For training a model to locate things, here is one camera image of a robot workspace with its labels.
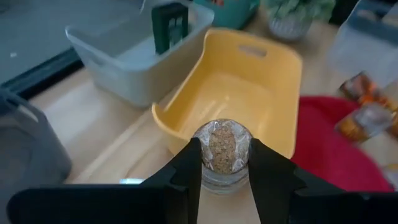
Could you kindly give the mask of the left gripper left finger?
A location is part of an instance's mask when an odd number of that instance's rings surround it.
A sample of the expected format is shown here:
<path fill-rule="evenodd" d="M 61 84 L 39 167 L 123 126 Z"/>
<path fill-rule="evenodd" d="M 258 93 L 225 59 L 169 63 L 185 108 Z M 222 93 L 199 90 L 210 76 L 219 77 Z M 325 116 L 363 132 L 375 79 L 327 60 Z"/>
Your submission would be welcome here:
<path fill-rule="evenodd" d="M 14 194 L 11 224 L 196 224 L 201 142 L 191 139 L 140 184 L 47 185 Z"/>

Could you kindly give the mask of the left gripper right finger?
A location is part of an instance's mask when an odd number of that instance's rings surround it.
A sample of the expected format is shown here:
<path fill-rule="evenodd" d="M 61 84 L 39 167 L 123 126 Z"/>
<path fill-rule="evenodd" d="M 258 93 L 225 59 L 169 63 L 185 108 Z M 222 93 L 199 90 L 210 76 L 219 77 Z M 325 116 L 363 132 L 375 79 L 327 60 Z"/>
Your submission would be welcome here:
<path fill-rule="evenodd" d="M 398 224 L 398 192 L 347 192 L 255 138 L 248 172 L 261 224 Z"/>

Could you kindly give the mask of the small cork-stoppered glass jar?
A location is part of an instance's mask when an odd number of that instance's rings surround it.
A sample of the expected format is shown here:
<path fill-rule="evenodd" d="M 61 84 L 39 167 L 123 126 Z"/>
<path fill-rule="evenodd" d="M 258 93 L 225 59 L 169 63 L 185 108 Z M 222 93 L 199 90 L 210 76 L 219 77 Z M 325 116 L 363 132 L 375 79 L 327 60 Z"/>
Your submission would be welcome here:
<path fill-rule="evenodd" d="M 392 126 L 392 113 L 377 103 L 368 103 L 337 122 L 335 129 L 351 142 L 365 142 Z"/>
<path fill-rule="evenodd" d="M 231 119 L 209 121 L 193 135 L 201 142 L 201 184 L 214 194 L 231 194 L 249 179 L 248 155 L 252 134 Z"/>

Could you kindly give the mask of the black square spice tin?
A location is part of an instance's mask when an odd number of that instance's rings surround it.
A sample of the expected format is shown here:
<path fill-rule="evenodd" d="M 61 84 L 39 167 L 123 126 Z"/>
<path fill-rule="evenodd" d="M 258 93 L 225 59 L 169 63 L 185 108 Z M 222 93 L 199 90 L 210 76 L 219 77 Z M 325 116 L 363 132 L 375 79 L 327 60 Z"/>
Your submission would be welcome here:
<path fill-rule="evenodd" d="M 158 4 L 151 10 L 155 51 L 161 55 L 188 35 L 188 7 L 179 2 Z"/>

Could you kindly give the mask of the red cloth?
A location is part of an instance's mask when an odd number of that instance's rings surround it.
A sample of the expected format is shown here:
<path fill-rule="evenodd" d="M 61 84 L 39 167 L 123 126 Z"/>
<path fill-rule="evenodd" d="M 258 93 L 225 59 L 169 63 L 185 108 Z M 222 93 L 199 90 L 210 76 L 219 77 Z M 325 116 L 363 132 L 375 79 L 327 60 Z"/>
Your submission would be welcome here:
<path fill-rule="evenodd" d="M 392 192 L 375 162 L 335 131 L 335 124 L 358 108 L 343 98 L 300 97 L 292 161 L 346 191 Z"/>

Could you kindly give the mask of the yellow plastic bin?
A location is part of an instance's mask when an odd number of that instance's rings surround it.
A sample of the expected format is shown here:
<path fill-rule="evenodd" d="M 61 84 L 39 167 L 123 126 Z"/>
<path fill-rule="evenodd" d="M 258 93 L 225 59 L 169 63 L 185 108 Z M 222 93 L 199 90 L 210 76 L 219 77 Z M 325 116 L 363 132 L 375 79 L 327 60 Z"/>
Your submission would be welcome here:
<path fill-rule="evenodd" d="M 201 57 L 169 103 L 152 105 L 165 145 L 178 154 L 203 124 L 232 119 L 291 158 L 302 67 L 301 56 L 285 44 L 239 30 L 209 29 Z"/>

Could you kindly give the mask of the light grey plastic bin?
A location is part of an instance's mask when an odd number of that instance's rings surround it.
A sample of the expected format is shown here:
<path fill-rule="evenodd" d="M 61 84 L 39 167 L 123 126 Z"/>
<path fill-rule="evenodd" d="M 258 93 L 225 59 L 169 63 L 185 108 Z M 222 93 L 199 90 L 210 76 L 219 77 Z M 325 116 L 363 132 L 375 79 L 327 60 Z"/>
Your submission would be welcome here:
<path fill-rule="evenodd" d="M 158 54 L 152 8 L 178 3 L 188 9 L 188 35 Z M 148 107 L 159 101 L 190 73 L 211 27 L 211 9 L 190 0 L 85 1 L 83 18 L 65 29 L 66 36 L 93 81 L 128 102 Z"/>

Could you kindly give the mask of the smoky dark grey bin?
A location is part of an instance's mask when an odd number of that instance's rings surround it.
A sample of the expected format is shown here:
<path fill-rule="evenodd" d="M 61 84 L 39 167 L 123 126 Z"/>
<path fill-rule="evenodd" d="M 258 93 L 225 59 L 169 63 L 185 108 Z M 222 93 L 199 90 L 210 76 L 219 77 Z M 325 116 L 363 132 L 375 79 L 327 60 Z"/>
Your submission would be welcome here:
<path fill-rule="evenodd" d="M 0 201 L 32 186 L 62 183 L 71 169 L 44 113 L 0 88 Z"/>

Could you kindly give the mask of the artificial green potted plant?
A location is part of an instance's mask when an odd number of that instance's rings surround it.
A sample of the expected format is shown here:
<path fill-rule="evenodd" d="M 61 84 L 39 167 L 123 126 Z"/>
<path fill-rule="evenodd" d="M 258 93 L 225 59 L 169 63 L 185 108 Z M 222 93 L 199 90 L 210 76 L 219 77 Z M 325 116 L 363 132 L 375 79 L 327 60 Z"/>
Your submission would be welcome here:
<path fill-rule="evenodd" d="M 279 39 L 301 39 L 313 21 L 328 21 L 336 0 L 262 0 L 270 32 Z"/>

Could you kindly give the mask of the clear plastic bin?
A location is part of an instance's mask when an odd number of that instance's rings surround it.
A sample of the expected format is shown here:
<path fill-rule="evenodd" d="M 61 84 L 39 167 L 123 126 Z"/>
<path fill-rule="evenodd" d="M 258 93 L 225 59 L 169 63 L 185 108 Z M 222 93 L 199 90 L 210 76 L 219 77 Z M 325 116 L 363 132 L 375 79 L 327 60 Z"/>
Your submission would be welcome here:
<path fill-rule="evenodd" d="M 348 78 L 364 72 L 381 87 L 397 81 L 398 0 L 359 0 L 338 29 L 328 59 Z"/>

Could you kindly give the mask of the teal plastic bin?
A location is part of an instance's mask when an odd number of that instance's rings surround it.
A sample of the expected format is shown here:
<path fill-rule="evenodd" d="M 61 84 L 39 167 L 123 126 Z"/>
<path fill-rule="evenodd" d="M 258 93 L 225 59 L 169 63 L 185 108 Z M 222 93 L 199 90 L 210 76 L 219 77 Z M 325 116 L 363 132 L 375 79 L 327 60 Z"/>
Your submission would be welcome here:
<path fill-rule="evenodd" d="M 217 6 L 211 0 L 193 0 L 214 12 L 213 27 L 242 29 L 257 12 L 260 0 L 224 0 L 224 6 Z"/>

